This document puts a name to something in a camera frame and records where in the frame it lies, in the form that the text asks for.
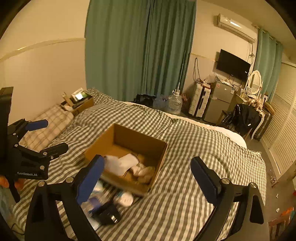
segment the air conditioner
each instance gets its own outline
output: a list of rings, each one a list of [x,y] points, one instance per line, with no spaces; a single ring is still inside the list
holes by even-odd
[[[238,23],[237,21],[227,18],[222,14],[218,16],[218,27],[229,30],[230,32],[240,36],[250,43],[254,43],[257,38],[257,33],[247,28],[246,26]]]

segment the checkered bedsheet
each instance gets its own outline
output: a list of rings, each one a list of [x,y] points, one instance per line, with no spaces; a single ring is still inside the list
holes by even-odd
[[[205,164],[234,184],[255,182],[263,202],[266,194],[266,170],[259,152],[238,146],[222,133],[171,119],[163,112],[142,106],[128,106],[98,92],[95,106],[79,114],[51,145],[66,142],[69,151],[51,162],[47,183],[62,182],[82,167],[84,151],[113,123],[123,125],[168,143],[168,150],[159,176],[149,194],[129,208],[121,208],[122,220],[114,226],[97,230],[102,240],[193,240],[213,210],[207,203],[190,171],[190,160],[200,156]],[[24,229],[35,186],[28,180],[21,192],[21,201],[14,207],[17,223]],[[105,184],[105,196],[116,188]],[[69,221],[58,203],[65,226]],[[231,208],[221,232],[225,238],[234,219],[237,205]]]

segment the screw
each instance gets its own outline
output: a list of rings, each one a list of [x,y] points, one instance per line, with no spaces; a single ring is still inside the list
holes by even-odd
[[[222,178],[222,183],[224,184],[229,184],[230,181],[227,178]]]
[[[252,187],[252,188],[256,188],[257,186],[256,186],[256,183],[250,183],[250,186]]]
[[[74,177],[67,177],[66,178],[66,182],[67,183],[71,183],[71,182],[73,182],[74,181]]]
[[[39,187],[43,187],[45,185],[45,181],[40,181],[39,183],[38,183],[38,186]]]

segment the louvered door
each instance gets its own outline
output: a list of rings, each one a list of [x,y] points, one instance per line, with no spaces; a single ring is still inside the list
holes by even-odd
[[[276,113],[263,139],[280,174],[296,160],[296,68],[281,65],[281,73],[271,102]]]

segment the blue gripper pad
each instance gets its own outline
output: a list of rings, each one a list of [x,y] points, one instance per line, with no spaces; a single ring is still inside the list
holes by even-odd
[[[220,178],[214,170],[209,169],[199,156],[191,160],[191,172],[202,190],[207,202],[217,204],[221,192]]]
[[[47,126],[48,126],[47,120],[37,120],[37,121],[29,122],[26,125],[26,130],[27,131],[34,131],[34,130],[39,130],[39,129],[45,128]]]
[[[104,166],[104,158],[100,155],[95,155],[87,167],[82,168],[75,176],[74,183],[78,183],[76,201],[79,205],[88,200],[104,171]]]

